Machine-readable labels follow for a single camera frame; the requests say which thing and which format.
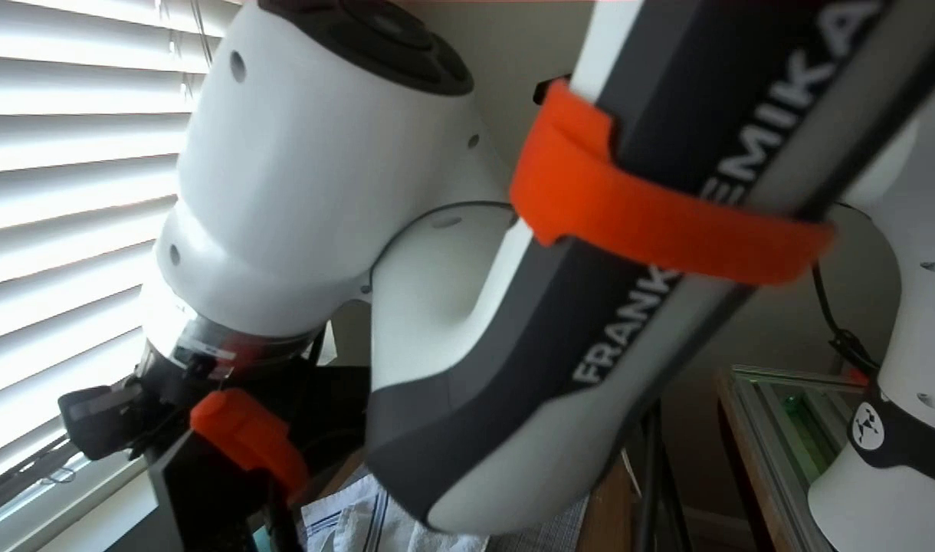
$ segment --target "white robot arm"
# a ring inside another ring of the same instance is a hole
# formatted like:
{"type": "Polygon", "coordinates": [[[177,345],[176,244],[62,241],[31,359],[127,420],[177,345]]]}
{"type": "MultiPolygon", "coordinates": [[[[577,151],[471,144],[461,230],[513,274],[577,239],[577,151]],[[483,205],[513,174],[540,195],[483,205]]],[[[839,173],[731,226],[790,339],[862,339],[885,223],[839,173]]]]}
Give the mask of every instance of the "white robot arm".
{"type": "MultiPolygon", "coordinates": [[[[604,167],[641,189],[818,220],[933,90],[935,0],[602,0],[550,108],[612,122],[604,167]]],[[[248,2],[194,118],[145,328],[167,370],[224,381],[369,297],[372,472],[431,527],[505,534],[586,495],[752,289],[516,220],[469,92],[390,2],[248,2]]]]}
{"type": "Polygon", "coordinates": [[[900,303],[853,446],[812,485],[809,508],[838,548],[935,548],[935,99],[883,173],[845,200],[888,239],[900,303]]]}

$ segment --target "orange bracket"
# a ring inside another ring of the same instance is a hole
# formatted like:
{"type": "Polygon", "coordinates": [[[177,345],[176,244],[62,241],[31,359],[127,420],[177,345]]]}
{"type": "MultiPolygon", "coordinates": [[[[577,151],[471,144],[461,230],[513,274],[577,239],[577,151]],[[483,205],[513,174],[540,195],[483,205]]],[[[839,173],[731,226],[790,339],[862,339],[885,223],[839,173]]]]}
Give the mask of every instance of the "orange bracket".
{"type": "Polygon", "coordinates": [[[609,131],[604,112],[552,86],[513,180],[513,205],[537,241],[572,237],[625,262],[782,284],[835,239],[828,223],[718,205],[628,174],[609,161],[609,131]]]}
{"type": "Polygon", "coordinates": [[[289,425],[243,389],[207,392],[189,411],[189,430],[231,457],[243,472],[270,472],[286,499],[306,487],[303,454],[289,442],[289,425]]]}

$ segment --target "window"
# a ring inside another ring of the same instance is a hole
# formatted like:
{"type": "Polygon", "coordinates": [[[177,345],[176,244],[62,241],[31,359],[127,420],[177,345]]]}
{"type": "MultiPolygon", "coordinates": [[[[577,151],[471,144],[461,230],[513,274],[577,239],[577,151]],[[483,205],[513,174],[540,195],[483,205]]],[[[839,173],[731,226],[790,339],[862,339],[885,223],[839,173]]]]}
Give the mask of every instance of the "window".
{"type": "Polygon", "coordinates": [[[0,479],[138,359],[135,297],[224,0],[0,0],[0,479]]]}

